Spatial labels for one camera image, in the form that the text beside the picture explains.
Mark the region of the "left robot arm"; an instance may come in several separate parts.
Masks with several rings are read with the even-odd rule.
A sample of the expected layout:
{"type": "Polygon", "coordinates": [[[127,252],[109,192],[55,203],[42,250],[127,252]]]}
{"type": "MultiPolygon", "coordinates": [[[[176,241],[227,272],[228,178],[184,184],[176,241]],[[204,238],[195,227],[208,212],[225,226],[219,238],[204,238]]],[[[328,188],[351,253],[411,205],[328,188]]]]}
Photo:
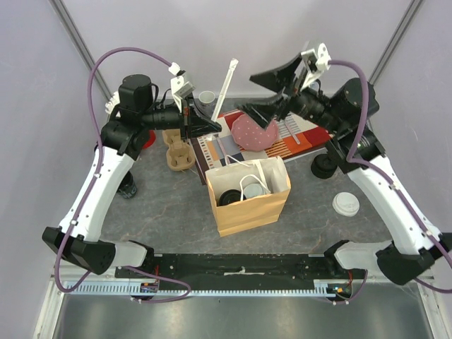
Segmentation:
{"type": "Polygon", "coordinates": [[[197,112],[194,86],[184,72],[170,81],[175,105],[157,108],[148,76],[125,77],[119,101],[100,131],[101,144],[94,163],[70,211],[57,227],[46,227],[42,239],[65,261],[100,275],[111,267],[130,266],[140,278],[155,270],[147,256],[150,247],[138,242],[105,242],[100,239],[110,204],[123,183],[131,183],[130,170],[148,141],[151,130],[179,130],[183,139],[219,133],[222,127],[197,112]]]}

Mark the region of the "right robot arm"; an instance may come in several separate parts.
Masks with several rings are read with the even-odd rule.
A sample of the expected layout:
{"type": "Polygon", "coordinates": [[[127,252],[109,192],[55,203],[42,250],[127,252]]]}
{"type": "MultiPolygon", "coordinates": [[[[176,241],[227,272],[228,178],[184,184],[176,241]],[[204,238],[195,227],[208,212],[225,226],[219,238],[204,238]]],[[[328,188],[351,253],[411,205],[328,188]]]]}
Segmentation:
{"type": "Polygon", "coordinates": [[[385,149],[367,125],[379,103],[364,73],[346,81],[334,95],[311,88],[321,72],[332,66],[295,57],[288,63],[250,76],[250,81],[273,93],[248,102],[243,113],[260,127],[295,114],[323,129],[331,139],[326,152],[317,155],[311,172],[320,179],[336,171],[346,174],[365,194],[387,227],[391,239],[381,243],[343,240],[326,251],[325,273],[339,278],[348,270],[376,270],[392,283],[418,281],[435,262],[451,259],[451,234],[428,221],[399,182],[385,149]]]}

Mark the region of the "brown paper bag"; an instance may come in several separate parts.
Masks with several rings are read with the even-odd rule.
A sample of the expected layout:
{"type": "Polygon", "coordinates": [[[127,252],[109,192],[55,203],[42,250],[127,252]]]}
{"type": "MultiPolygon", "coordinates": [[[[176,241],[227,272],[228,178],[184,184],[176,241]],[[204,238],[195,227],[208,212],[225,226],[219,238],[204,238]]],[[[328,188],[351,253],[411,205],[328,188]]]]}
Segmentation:
{"type": "Polygon", "coordinates": [[[281,157],[233,162],[206,172],[212,212],[221,237],[278,221],[290,194],[291,183],[281,157]],[[220,195],[258,183],[266,194],[227,206],[218,206],[220,195]]]}

